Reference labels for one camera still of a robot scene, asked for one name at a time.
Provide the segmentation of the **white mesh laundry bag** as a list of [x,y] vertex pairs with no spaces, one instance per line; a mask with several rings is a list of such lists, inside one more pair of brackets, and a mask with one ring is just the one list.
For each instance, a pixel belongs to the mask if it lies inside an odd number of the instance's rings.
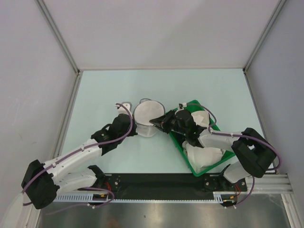
[[136,132],[143,137],[153,137],[158,129],[150,123],[150,120],[165,114],[165,107],[158,101],[143,98],[133,111]]

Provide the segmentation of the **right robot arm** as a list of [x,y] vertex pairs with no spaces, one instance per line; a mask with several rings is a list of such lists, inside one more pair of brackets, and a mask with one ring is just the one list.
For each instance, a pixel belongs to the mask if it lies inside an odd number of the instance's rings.
[[174,132],[183,138],[181,147],[192,169],[201,170],[232,152],[237,162],[228,165],[220,174],[219,185],[231,190],[242,178],[262,178],[277,157],[275,149],[254,129],[224,133],[211,127],[207,111],[171,110],[150,120],[164,133]]

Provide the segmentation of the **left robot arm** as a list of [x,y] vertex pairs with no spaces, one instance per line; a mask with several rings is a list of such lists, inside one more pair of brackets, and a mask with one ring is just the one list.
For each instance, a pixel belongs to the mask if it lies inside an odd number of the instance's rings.
[[101,189],[105,178],[96,165],[80,173],[73,170],[116,149],[126,137],[137,134],[136,127],[132,115],[119,114],[74,151],[46,162],[32,161],[21,183],[22,192],[36,209],[43,209],[61,193],[87,187]]

